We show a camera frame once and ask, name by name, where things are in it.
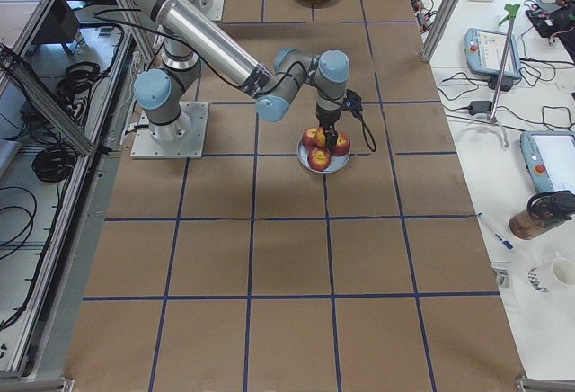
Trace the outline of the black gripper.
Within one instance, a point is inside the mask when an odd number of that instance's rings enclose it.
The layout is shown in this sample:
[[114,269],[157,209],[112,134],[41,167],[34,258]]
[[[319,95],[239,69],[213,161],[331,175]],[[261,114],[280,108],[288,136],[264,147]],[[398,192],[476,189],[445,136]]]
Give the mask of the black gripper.
[[354,118],[363,120],[362,97],[359,94],[346,93],[342,103],[335,103],[335,106],[334,110],[326,110],[319,104],[316,105],[316,118],[320,127],[316,131],[315,139],[325,138],[325,148],[329,151],[333,151],[337,145],[338,132],[335,125],[343,112],[349,111]]

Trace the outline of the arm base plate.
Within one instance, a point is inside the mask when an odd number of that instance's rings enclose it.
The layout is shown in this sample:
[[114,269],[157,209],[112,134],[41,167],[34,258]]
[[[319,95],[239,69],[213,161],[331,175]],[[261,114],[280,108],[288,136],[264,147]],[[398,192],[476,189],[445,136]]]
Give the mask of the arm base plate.
[[181,114],[170,125],[157,126],[142,112],[131,149],[134,159],[201,159],[209,102],[180,102]]
[[197,0],[199,9],[209,20],[221,22],[224,16],[225,0]]

